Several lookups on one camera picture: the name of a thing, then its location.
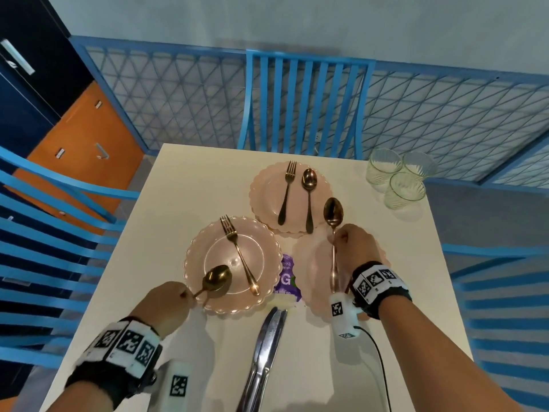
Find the person's left hand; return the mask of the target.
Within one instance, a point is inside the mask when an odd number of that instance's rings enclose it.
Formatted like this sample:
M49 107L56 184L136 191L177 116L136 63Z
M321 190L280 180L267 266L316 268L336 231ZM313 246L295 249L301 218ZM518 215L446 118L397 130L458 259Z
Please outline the person's left hand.
M168 281L150 290L129 316L155 330L161 340L175 332L188 318L190 311L180 307L182 282Z

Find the person's right hand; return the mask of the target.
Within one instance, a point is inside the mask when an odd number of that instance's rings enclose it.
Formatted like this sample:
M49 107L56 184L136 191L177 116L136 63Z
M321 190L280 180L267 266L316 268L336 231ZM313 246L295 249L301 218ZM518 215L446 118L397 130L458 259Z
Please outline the person's right hand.
M358 292L352 288L355 271L361 272L374 265L382 265L382 258L373 235L363 228L347 223L344 227L344 258L337 258L339 273L349 276L348 285L353 295Z

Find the gold spoon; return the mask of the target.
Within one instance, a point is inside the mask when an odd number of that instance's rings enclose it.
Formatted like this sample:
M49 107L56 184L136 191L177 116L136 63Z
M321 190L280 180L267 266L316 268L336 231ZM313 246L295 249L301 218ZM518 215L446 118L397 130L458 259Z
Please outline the gold spoon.
M312 203L311 194L317 186L317 175L312 168L307 168L302 176L301 185L307 192L307 215L306 215L306 232L312 234L314 230L313 216L312 216Z
M228 265L218 265L209 270L202 278L201 289L193 294L193 298L197 298L203 293L210 294L218 292L230 285L232 280L232 272Z
M344 210L338 199L330 197L325 203L323 216L327 225L332 229L332 238L335 237L337 228L342 224L344 218ZM339 272L337 266L337 249L332 244L332 266L330 273L330 288L332 293L340 291Z

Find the person's right forearm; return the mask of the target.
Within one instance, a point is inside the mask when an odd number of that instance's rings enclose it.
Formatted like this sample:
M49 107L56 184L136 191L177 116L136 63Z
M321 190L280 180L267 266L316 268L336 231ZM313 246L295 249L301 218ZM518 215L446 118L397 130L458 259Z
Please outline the person's right forearm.
M484 412L491 383L410 300L385 298L379 316L416 412Z

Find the person's left forearm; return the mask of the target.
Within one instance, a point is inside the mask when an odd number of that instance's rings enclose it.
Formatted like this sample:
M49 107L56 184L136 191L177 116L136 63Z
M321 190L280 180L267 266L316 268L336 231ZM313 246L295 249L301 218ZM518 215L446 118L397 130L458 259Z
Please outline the person's left forearm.
M128 394L128 382L125 373L79 376L46 412L114 412Z

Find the pink scalloped plate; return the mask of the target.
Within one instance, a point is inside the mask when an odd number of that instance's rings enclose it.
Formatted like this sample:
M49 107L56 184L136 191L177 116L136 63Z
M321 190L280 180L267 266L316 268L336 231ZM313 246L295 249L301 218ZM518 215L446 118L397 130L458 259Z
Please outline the pink scalloped plate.
M298 238L291 251L295 284L312 315L329 323L332 317L329 298L332 267L332 235L329 226L320 226L311 235Z
M184 281L192 293L202 287L203 276L218 265L228 265L232 272L230 285L218 292L203 293L197 303L215 314L237 314L249 311L271 296L282 270L282 249L274 233L255 220L229 216L238 233L238 245L260 288L260 295L249 290L245 272L234 245L226 238L221 222L203 228L192 239L183 264Z
M309 165L283 161L267 166L254 178L249 192L250 206L256 218L279 235L305 235L308 212L308 192L301 179ZM288 191L286 218L278 223L285 192Z

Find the right wristband with markers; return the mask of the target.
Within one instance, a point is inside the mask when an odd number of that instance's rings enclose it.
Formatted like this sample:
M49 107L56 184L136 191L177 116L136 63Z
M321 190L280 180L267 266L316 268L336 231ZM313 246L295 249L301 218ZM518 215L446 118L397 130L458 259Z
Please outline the right wristband with markers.
M367 262L351 274L348 289L354 306L370 318L380 320L381 302L390 296L400 296L412 301L409 289L391 268L381 262Z

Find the wristband with markers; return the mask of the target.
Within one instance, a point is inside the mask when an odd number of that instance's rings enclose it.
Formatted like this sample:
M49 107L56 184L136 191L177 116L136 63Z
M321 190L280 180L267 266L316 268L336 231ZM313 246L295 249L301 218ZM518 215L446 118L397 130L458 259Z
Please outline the wristband with markers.
M381 302L390 296L400 296L412 301L409 289L391 268L381 262L367 262L351 274L348 289L354 306L370 318L380 320Z
M133 316L122 318L92 340L65 388L82 381L92 383L109 396L116 409L155 383L161 352L161 339L153 327Z

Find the purple packet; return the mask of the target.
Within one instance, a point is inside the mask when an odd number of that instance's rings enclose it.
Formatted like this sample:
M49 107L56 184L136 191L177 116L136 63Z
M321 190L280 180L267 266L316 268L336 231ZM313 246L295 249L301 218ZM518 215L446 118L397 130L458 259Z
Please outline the purple packet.
M301 291L296 284L293 268L293 258L290 255L284 254L279 281L273 289L275 297L279 299L281 303L290 306L297 305L302 301Z

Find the gold fork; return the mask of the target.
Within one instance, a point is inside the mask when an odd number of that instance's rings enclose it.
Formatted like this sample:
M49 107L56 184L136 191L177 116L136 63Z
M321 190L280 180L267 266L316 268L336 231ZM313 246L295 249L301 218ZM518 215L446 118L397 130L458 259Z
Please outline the gold fork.
M242 266L243 266L243 269L244 269L244 272L245 272L245 276L246 276L246 280L248 282L248 285L249 285L249 290L251 291L251 293L254 295L254 296L259 296L260 295L260 288L259 288L259 285L257 283L257 280L255 279L255 277L253 276L244 256L243 256L243 253L241 252L240 248L239 248L239 245L238 245L238 233L237 233L237 230L236 228L234 227L234 225L232 224L232 221L230 220L230 218L227 216L227 215L223 215L220 217L220 222L221 222L221 225L222 225L222 228L223 228L223 231L224 231L224 234L226 236L226 238L234 245L235 249L237 250L237 253L238 253L238 256L240 258L240 261L242 263Z
M278 214L278 225L282 226L285 224L286 216L287 216L287 201L288 201L288 195L289 195L289 189L291 184L293 183L296 175L297 170L297 162L296 161L290 161L288 164L288 167L285 172L285 182L286 182L286 190L285 190L285 197L281 206L281 209Z

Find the left wristband with markers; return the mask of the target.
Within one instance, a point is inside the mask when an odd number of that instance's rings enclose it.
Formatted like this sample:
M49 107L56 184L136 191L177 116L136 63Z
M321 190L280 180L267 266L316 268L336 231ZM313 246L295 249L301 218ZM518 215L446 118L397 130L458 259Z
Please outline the left wristband with markers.
M161 339L153 327L133 316L122 318L92 340L65 388L82 381L92 383L109 396L116 409L155 383L161 352Z

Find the clear ribbed glass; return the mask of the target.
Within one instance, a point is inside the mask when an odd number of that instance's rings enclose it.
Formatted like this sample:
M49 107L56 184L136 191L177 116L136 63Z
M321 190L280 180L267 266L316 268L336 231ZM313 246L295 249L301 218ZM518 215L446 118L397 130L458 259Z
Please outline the clear ribbed glass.
M401 169L400 154L387 148L374 148L369 155L366 180L374 186L382 186Z
M406 152L402 157L402 170L424 181L437 173L437 163L423 152Z
M400 209L422 200L427 194L423 180L413 173L399 172L391 176L384 194L384 205Z

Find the blue slatted chair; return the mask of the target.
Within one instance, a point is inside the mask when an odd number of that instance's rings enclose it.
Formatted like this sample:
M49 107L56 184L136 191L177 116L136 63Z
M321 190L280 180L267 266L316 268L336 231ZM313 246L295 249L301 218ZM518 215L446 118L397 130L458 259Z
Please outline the blue slatted chair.
M0 146L0 361L58 369L125 228L72 179Z
M363 160L377 62L248 49L237 149Z
M528 412L549 412L549 247L443 244L480 262L449 276L475 362Z

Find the orange drawer cabinet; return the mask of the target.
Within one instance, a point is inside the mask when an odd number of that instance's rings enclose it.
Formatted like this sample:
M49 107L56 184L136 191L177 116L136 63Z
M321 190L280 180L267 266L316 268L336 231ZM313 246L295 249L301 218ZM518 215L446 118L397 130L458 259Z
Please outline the orange drawer cabinet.
M97 186L127 189L143 157L144 152L141 147L100 85L94 81L27 159L79 181ZM13 176L54 198L73 205L99 221L105 221L78 200L38 175L17 169ZM45 212L91 233L99 235L105 233L103 229L80 221L10 186L2 186L2 191L15 193Z

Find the dark blue cabinet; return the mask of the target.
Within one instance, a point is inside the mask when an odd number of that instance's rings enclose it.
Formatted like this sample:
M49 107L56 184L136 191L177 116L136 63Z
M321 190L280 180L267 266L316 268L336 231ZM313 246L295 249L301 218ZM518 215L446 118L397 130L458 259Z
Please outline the dark blue cabinet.
M0 0L0 146L27 157L92 83L48 0Z

